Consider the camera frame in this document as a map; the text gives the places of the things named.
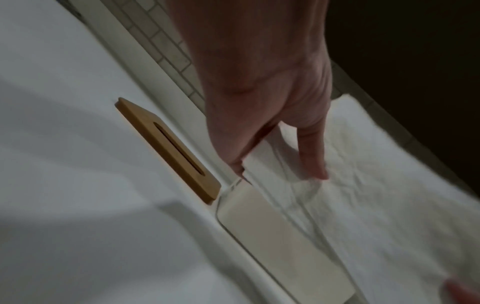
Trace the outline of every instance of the white tissue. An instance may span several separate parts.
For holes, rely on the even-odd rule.
[[[309,178],[296,130],[279,125],[244,176],[319,249],[339,259],[369,304],[442,303],[448,277],[480,287],[480,203],[407,154],[350,96],[327,117],[330,180]]]

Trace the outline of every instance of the white cloth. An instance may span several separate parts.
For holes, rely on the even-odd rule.
[[[448,277],[479,287],[479,202],[398,147],[350,96],[328,114],[325,160],[330,180],[308,178],[295,129],[280,125],[243,161],[244,176],[320,249],[331,246],[370,304],[441,303]]]

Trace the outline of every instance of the white surface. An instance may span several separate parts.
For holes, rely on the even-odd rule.
[[[399,148],[350,96],[327,116],[330,180],[308,178],[282,125],[244,176],[320,248],[324,238],[370,304],[440,303],[456,277],[480,289],[480,204]]]
[[[196,155],[221,174],[218,178],[230,185],[237,176],[217,156],[207,131],[205,115],[191,102],[170,77],[128,33],[100,0],[72,0],[97,35],[109,46],[128,70],[141,82],[161,110],[175,122],[197,148]]]
[[[183,194],[119,96],[176,130],[58,3],[0,2],[0,302],[291,303]]]
[[[343,304],[355,293],[344,271],[246,181],[222,197],[218,220],[299,303]]]

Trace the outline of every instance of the paper towel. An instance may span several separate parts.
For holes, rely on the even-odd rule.
[[[244,176],[339,258],[370,304],[442,303],[448,277],[480,290],[477,199],[398,147],[350,96],[328,114],[325,160],[330,180],[309,178],[295,128],[281,124],[245,158]]]

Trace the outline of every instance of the finger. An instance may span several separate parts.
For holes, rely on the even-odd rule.
[[[445,288],[457,304],[480,304],[480,295],[478,293],[466,289],[454,280],[445,282]]]
[[[307,128],[298,128],[298,152],[300,160],[313,177],[327,180],[329,174],[325,166],[324,131],[325,117],[318,123]]]

